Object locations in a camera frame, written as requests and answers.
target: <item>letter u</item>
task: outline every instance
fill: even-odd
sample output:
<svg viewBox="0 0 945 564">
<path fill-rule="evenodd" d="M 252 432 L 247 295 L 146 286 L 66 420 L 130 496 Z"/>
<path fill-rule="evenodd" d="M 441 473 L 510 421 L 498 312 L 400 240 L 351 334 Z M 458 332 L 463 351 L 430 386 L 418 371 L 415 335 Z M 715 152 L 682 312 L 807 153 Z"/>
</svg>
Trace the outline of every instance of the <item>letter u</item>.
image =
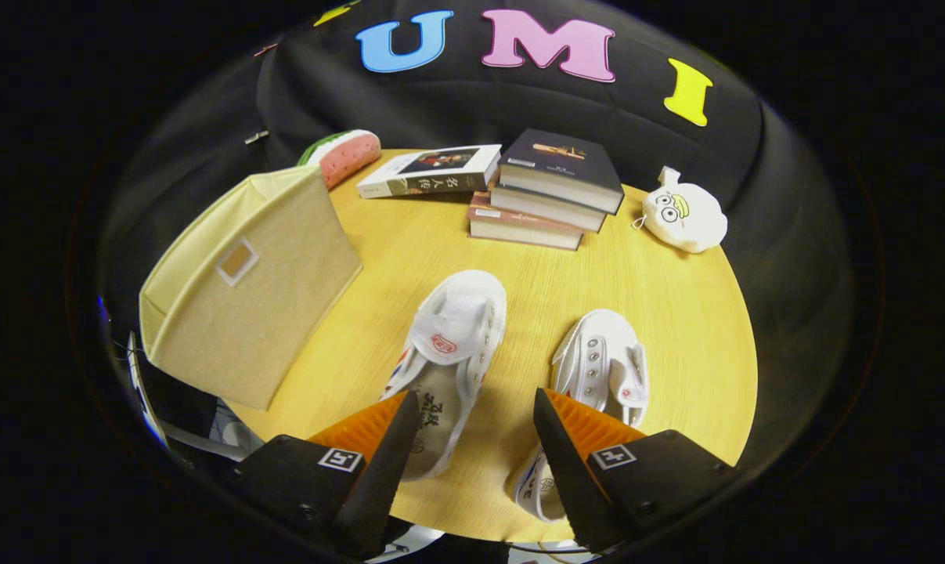
<svg viewBox="0 0 945 564">
<path fill-rule="evenodd" d="M 392 52 L 392 30 L 399 22 L 389 21 L 369 27 L 354 36 L 361 42 L 361 62 L 368 71 L 399 72 L 422 67 L 444 51 L 444 20 L 455 15 L 451 10 L 417 14 L 410 19 L 420 26 L 420 48 L 405 55 Z"/>
</svg>

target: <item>light wood grain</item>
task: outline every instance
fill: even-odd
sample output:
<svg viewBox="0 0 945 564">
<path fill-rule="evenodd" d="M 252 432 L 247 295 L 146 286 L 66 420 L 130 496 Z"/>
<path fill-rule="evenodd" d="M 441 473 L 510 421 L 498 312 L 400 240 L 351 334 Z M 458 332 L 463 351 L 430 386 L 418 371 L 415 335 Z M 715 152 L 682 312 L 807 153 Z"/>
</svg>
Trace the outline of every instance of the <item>light wood grain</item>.
<svg viewBox="0 0 945 564">
<path fill-rule="evenodd" d="M 401 153 L 408 150 L 384 150 L 331 193 L 364 270 L 269 409 L 232 406 L 254 432 L 307 439 L 377 401 L 420 302 L 448 275 L 475 268 L 507 289 L 507 336 L 448 470 L 401 484 L 394 517 L 494 541 L 572 538 L 568 521 L 545 524 L 519 509 L 507 481 L 537 442 L 534 390 L 548 385 L 555 347 L 595 308 L 621 313 L 647 349 L 651 400 L 641 431 L 679 429 L 736 463 L 754 418 L 758 371 L 747 307 L 722 249 L 689 255 L 630 227 L 645 192 L 629 186 L 618 215 L 584 235 L 576 252 L 471 239 L 467 203 L 358 197 L 356 183 Z"/>
</svg>

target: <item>pink letter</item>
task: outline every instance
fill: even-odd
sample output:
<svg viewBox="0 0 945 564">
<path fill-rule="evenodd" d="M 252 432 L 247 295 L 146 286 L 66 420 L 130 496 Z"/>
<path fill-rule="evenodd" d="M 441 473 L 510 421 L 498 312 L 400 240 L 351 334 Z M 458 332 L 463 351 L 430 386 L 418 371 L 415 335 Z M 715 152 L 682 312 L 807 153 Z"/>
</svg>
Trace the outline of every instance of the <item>pink letter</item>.
<svg viewBox="0 0 945 564">
<path fill-rule="evenodd" d="M 568 48 L 566 61 L 559 63 L 563 72 L 598 82 L 615 82 L 615 75 L 608 69 L 608 39 L 615 36 L 611 29 L 588 21 L 569 20 L 550 33 L 521 10 L 486 10 L 482 15 L 493 21 L 493 51 L 482 57 L 483 64 L 490 67 L 525 64 L 525 58 L 515 52 L 516 42 L 521 43 L 539 68 L 548 67 Z"/>
</svg>

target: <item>white sneaker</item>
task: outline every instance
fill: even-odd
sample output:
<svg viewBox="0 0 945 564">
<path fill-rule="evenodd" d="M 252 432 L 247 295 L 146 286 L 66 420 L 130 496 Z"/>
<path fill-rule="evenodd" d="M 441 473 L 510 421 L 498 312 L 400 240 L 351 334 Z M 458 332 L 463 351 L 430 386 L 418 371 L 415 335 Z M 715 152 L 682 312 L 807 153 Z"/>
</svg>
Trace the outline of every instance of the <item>white sneaker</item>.
<svg viewBox="0 0 945 564">
<path fill-rule="evenodd" d="M 507 328 L 507 293 L 495 276 L 465 270 L 444 279 L 413 316 L 382 399 L 412 389 L 420 421 L 403 481 L 448 467 L 483 376 Z"/>
<path fill-rule="evenodd" d="M 552 356 L 552 389 L 638 428 L 647 413 L 647 354 L 625 317 L 595 309 L 580 318 Z M 516 472 L 518 506 L 544 522 L 566 517 L 541 445 Z"/>
</svg>

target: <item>book stack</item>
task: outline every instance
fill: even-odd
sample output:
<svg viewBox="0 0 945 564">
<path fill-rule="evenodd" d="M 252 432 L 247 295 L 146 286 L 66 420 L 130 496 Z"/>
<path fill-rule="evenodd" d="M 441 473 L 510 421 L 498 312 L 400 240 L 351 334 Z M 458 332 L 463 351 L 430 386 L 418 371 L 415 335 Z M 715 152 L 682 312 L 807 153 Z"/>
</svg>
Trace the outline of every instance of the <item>book stack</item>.
<svg viewBox="0 0 945 564">
<path fill-rule="evenodd" d="M 496 186 L 473 197 L 470 235 L 575 250 L 624 197 L 603 146 L 527 129 L 500 157 Z"/>
</svg>

